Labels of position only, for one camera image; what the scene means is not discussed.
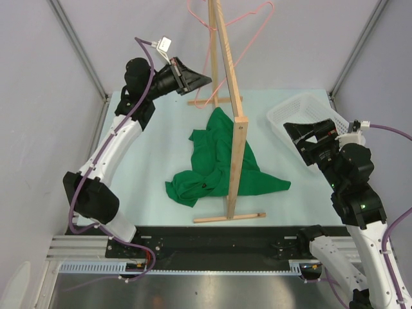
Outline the green t shirt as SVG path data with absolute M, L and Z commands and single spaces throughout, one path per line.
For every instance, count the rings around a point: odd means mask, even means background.
M 179 172 L 165 182 L 168 197 L 176 203 L 193 207 L 200 198 L 229 194 L 233 121 L 216 108 L 205 129 L 192 131 L 191 169 Z M 289 190 L 291 182 L 264 173 L 251 147 L 246 144 L 238 194 L 258 196 Z

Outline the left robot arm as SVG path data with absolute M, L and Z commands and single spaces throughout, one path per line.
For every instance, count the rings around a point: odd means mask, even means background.
M 120 201 L 109 186 L 131 144 L 142 134 L 154 111 L 154 101 L 171 92 L 185 95 L 212 82 L 173 57 L 156 71 L 144 58 L 126 64 L 126 82 L 120 94 L 113 122 L 91 158 L 76 173 L 63 178 L 70 214 L 75 213 L 102 226 L 121 240 L 120 250 L 128 257 L 141 253 L 142 241 L 136 227 L 122 214 Z

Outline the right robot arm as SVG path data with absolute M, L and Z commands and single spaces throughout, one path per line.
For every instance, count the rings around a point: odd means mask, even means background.
M 368 121 L 354 120 L 340 135 L 335 122 L 283 125 L 306 165 L 317 165 L 332 188 L 331 201 L 357 249 L 362 271 L 341 253 L 320 225 L 300 230 L 297 251 L 319 260 L 324 280 L 345 294 L 345 308 L 411 308 L 389 236 L 395 225 L 387 223 L 384 205 L 369 185 L 374 170 L 363 132 Z

